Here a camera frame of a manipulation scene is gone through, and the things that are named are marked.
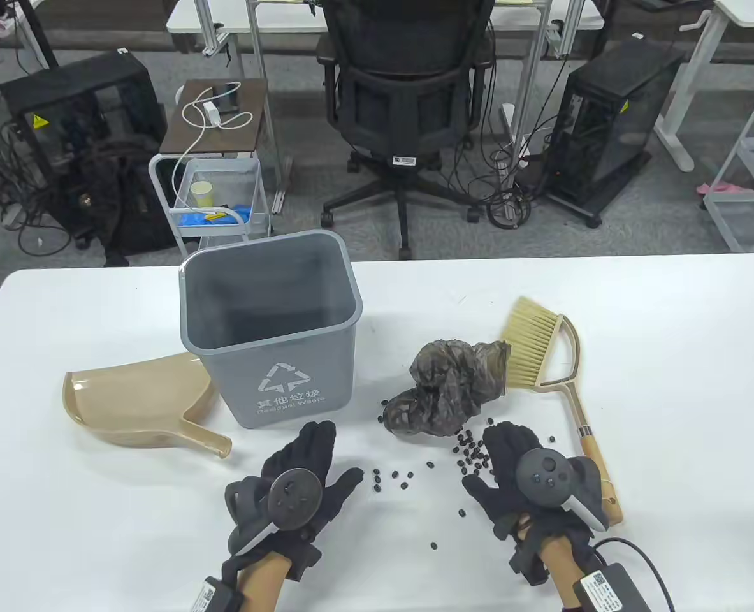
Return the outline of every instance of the paper cup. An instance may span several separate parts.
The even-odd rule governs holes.
[[[197,207],[211,207],[213,204],[213,184],[206,180],[197,180],[190,186],[190,193],[196,198]]]

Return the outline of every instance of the gray trash bin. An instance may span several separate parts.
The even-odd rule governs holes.
[[[362,314],[345,243],[314,229],[205,249],[178,271],[181,338],[246,428],[351,399]]]

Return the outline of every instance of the chair base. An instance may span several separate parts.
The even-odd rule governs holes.
[[[360,165],[365,166],[370,171],[374,172],[374,174],[377,175],[377,180],[368,183],[367,186],[359,187],[359,189],[354,189],[353,191],[344,193],[341,196],[337,196],[336,198],[327,201],[323,205],[321,227],[333,227],[334,215],[332,210],[336,208],[348,206],[348,204],[354,204],[367,198],[373,198],[373,196],[380,195],[380,193],[394,192],[397,212],[399,212],[400,216],[401,246],[399,257],[400,259],[412,259],[412,251],[408,237],[409,191],[426,193],[429,196],[443,198],[452,201],[455,204],[461,204],[461,206],[468,207],[468,222],[479,222],[479,219],[481,218],[481,209],[484,206],[484,202],[421,177],[418,168],[415,170],[408,169],[407,171],[400,171],[388,166],[385,161],[368,157],[356,151],[351,152],[351,157],[348,160],[347,165],[348,171],[357,172],[359,171]]]

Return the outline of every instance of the black glove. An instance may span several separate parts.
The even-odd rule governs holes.
[[[299,581],[306,568],[312,567],[321,558],[321,552],[312,545],[315,536],[340,512],[342,504],[363,480],[363,471],[351,467],[331,486],[325,486],[328,467],[331,466],[334,439],[337,429],[331,421],[306,423],[297,439],[267,458],[261,470],[262,482],[269,485],[283,472],[295,467],[303,467],[315,474],[324,486],[323,499],[315,516],[302,528],[294,531],[278,531],[266,536],[255,548],[242,556],[236,556],[242,544],[236,527],[229,537],[228,548],[233,555],[222,568],[222,580],[234,583],[240,569],[258,562],[269,553],[278,553],[290,559],[292,566],[287,578]],[[226,487],[226,507],[238,523],[236,511],[236,491],[240,482],[233,482]]]
[[[589,545],[592,532],[587,524],[575,513],[532,504],[516,483],[520,458],[527,451],[540,448],[532,429],[513,423],[489,426],[484,431],[484,445],[493,461],[498,488],[487,486],[473,474],[462,478],[461,483],[484,508],[493,522],[496,537],[506,539],[513,536],[516,540],[516,554],[510,559],[510,566],[516,574],[523,574],[532,585],[545,583],[549,573],[538,553],[544,539],[558,536],[566,536],[572,543],[572,556],[581,569],[597,569],[597,557]],[[523,514],[529,515],[526,523],[520,522]],[[518,533],[525,527],[528,531],[522,541]]]

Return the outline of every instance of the robotic hand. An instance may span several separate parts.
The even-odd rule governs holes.
[[[336,436],[331,421],[307,423],[295,441],[265,461],[260,477],[226,487],[226,508],[236,528],[228,542],[232,557],[222,566],[223,583],[234,585],[239,571],[269,553],[290,560],[287,578],[295,581],[318,562],[315,536],[363,480],[363,471],[351,467],[327,486]]]
[[[512,423],[485,429],[484,443],[498,487],[473,475],[462,478],[461,483],[484,508],[496,537],[513,536],[516,540],[516,553],[510,559],[516,574],[523,574],[531,585],[545,583],[549,576],[546,559],[542,559],[545,545],[562,537],[569,540],[572,560],[581,571],[588,574],[598,569],[589,544],[590,527],[604,530],[609,522],[603,512],[595,463],[586,457],[567,460],[542,448],[531,429]]]

